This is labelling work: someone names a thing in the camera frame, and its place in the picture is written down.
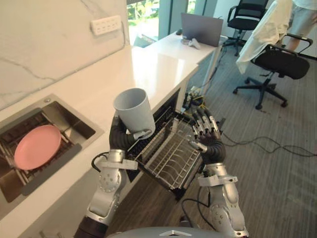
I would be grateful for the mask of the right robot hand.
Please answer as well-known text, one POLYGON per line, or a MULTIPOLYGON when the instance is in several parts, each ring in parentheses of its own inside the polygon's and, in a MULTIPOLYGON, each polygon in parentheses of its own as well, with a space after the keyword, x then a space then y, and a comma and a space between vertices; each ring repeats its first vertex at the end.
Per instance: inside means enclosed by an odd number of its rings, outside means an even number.
POLYGON ((197 108, 192 113, 191 127, 194 139, 189 143, 200 152, 203 163, 223 163, 226 157, 225 146, 221 141, 218 125, 207 109, 197 108))

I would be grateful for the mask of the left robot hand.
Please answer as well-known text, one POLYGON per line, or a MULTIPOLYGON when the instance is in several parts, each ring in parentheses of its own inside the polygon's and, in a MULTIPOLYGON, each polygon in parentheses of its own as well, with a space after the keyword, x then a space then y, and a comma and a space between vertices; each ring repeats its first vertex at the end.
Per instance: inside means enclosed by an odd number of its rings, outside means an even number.
POLYGON ((114 115, 109 134, 110 149, 127 151, 137 140, 145 139, 152 134, 149 129, 144 129, 132 134, 126 133, 127 128, 118 115, 114 115))

